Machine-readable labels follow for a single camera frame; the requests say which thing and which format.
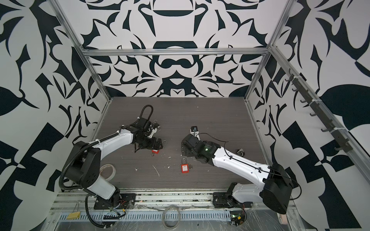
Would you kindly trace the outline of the red padlock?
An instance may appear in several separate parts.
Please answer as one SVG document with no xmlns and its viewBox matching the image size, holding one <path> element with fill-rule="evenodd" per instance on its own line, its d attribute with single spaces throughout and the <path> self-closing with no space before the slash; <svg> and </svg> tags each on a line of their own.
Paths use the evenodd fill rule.
<svg viewBox="0 0 370 231">
<path fill-rule="evenodd" d="M 182 173 L 189 173 L 189 171 L 192 169 L 192 165 L 189 163 L 188 159 L 186 157 L 183 157 L 181 160 L 181 172 Z"/>
<path fill-rule="evenodd" d="M 166 144 L 167 144 L 167 141 L 166 141 L 166 140 L 163 140 L 163 141 L 161 142 L 161 144 L 159 145 L 159 149 L 153 149 L 153 150 L 152 150 L 152 155 L 154 156 L 154 155 L 159 154 L 160 150 L 162 150 L 163 148 L 165 148 L 165 147 L 166 147 Z"/>
</svg>

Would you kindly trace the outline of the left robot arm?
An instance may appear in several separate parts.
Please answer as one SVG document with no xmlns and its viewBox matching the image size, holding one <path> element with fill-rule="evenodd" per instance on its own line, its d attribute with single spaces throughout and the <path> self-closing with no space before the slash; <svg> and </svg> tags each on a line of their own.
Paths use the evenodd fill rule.
<svg viewBox="0 0 370 231">
<path fill-rule="evenodd" d="M 140 116 L 130 125 L 122 125 L 115 133 L 92 142 L 77 142 L 64 164 L 59 178 L 61 190 L 84 190 L 104 200 L 119 196 L 119 190 L 101 176 L 101 160 L 121 147 L 133 144 L 137 152 L 142 149 L 157 152 L 163 148 L 162 139 L 154 137 L 160 125 L 151 122 L 154 108 L 143 107 Z"/>
</svg>

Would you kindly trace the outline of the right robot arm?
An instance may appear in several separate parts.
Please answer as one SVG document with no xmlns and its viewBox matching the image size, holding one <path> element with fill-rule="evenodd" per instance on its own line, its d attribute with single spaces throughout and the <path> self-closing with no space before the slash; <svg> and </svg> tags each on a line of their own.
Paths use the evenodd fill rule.
<svg viewBox="0 0 370 231">
<path fill-rule="evenodd" d="M 250 191 L 240 183 L 231 186 L 228 193 L 234 201 L 242 204 L 256 199 L 278 214 L 287 213 L 289 202 L 292 201 L 293 186 L 297 181 L 280 164 L 269 166 L 248 160 L 231 153 L 218 143 L 202 141 L 193 134 L 182 140 L 181 150 L 187 157 L 231 171 L 254 184 L 254 189 Z"/>
</svg>

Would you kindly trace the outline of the clear tape roll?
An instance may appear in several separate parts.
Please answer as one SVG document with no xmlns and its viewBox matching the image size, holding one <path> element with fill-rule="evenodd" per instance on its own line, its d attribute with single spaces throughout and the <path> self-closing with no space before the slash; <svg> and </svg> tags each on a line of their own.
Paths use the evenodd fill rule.
<svg viewBox="0 0 370 231">
<path fill-rule="evenodd" d="M 116 172 L 116 168 L 112 164 L 105 164 L 100 168 L 100 175 L 108 182 L 115 177 Z"/>
</svg>

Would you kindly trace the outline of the black binder clip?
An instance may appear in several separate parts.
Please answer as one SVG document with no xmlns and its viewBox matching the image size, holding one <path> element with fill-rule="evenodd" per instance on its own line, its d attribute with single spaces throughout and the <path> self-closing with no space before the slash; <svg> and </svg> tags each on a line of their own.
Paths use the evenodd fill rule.
<svg viewBox="0 0 370 231">
<path fill-rule="evenodd" d="M 237 154 L 238 156 L 240 156 L 240 157 L 244 157 L 244 156 L 245 156 L 245 152 L 244 152 L 244 150 L 243 150 L 243 149 L 238 149 L 238 150 L 236 151 L 236 154 Z"/>
</svg>

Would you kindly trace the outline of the green lit circuit board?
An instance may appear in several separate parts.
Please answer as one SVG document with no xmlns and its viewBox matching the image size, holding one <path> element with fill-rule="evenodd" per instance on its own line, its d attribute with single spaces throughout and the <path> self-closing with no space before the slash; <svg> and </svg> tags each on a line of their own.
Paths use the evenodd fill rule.
<svg viewBox="0 0 370 231">
<path fill-rule="evenodd" d="M 247 215 L 244 210 L 236 211 L 232 210 L 230 211 L 230 224 L 233 226 L 240 226 L 246 221 Z"/>
</svg>

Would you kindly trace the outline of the yellow connector block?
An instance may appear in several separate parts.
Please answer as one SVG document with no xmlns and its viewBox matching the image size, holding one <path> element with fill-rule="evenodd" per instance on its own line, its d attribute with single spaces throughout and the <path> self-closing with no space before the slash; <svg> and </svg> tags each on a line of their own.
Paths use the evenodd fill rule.
<svg viewBox="0 0 370 231">
<path fill-rule="evenodd" d="M 68 214 L 66 220 L 75 220 L 75 219 L 79 219 L 81 216 L 81 212 L 72 212 L 70 214 Z"/>
</svg>

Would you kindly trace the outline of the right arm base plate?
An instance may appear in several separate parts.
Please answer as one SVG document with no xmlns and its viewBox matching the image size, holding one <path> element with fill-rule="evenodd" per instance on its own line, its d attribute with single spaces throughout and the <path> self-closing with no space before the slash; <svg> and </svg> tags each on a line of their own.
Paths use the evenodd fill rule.
<svg viewBox="0 0 370 231">
<path fill-rule="evenodd" d="M 251 208 L 253 202 L 238 202 L 227 193 L 213 193 L 212 204 L 215 208 Z"/>
</svg>

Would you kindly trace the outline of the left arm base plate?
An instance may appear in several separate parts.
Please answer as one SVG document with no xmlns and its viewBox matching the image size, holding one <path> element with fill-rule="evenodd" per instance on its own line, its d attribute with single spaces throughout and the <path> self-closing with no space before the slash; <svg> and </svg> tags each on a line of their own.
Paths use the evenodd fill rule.
<svg viewBox="0 0 370 231">
<path fill-rule="evenodd" d="M 110 199 L 103 199 L 97 196 L 94 209 L 104 210 L 104 209 L 127 209 L 129 206 L 135 204 L 136 194 L 135 193 L 120 193 L 120 195 L 115 194 Z"/>
</svg>

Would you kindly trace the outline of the black hook rail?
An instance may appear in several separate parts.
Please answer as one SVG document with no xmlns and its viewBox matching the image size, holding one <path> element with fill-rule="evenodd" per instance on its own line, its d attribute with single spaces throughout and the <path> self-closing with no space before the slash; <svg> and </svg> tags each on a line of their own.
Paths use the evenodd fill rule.
<svg viewBox="0 0 370 231">
<path fill-rule="evenodd" d="M 346 153 L 353 150 L 353 146 L 350 143 L 348 135 L 346 135 L 345 128 L 339 125 L 335 121 L 334 115 L 329 111 L 324 102 L 319 99 L 319 97 L 314 93 L 311 87 L 306 83 L 302 76 L 296 76 L 291 71 L 289 71 L 289 78 L 286 80 L 291 82 L 295 87 L 294 92 L 299 92 L 303 100 L 301 103 L 308 105 L 313 113 L 310 116 L 318 117 L 324 128 L 321 129 L 322 132 L 328 132 L 338 143 L 338 147 L 334 149 L 336 151 L 344 151 Z"/>
</svg>

